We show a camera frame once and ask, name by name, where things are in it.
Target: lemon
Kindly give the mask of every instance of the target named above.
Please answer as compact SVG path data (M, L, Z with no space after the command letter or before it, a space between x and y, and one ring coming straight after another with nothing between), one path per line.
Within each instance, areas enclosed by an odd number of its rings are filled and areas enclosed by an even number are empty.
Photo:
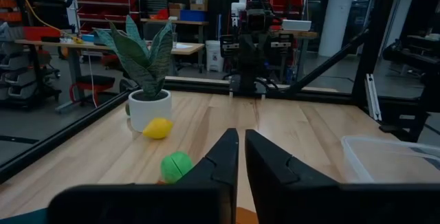
M142 134L146 137L153 139L165 138L171 131L173 127L173 122L162 117L155 117L150 123L144 128Z

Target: stool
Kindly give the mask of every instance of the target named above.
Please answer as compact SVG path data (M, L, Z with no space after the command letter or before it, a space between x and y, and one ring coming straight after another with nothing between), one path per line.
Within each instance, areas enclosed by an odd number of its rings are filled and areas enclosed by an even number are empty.
M70 100L73 103L83 103L85 99L75 100L74 87L78 87L81 90L93 90L93 98L95 104L98 106L98 93L110 89L115 83L115 78L108 76L93 76L93 85L91 83L91 75L80 76L76 78L76 83L72 84L69 88Z

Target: clear plastic container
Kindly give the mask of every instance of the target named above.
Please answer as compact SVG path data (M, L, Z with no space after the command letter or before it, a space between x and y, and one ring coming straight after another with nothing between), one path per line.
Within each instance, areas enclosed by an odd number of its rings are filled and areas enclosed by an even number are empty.
M439 183L440 148L410 142L345 136L349 183Z

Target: white pot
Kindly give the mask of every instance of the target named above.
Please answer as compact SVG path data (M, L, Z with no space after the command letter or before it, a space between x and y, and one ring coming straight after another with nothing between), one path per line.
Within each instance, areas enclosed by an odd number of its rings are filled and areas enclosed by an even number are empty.
M134 91L129 95L131 126L135 131L142 132L145 126L155 117L164 117L171 120L171 93L161 90L167 96L161 100L143 101L133 98L142 90Z

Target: bin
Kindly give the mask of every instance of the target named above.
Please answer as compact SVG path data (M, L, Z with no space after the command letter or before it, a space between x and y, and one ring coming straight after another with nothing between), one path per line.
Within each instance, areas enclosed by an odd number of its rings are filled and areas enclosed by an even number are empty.
M342 138L349 183L439 183L440 148L372 137Z
M206 69L223 72L224 59L220 55L220 41L206 41Z

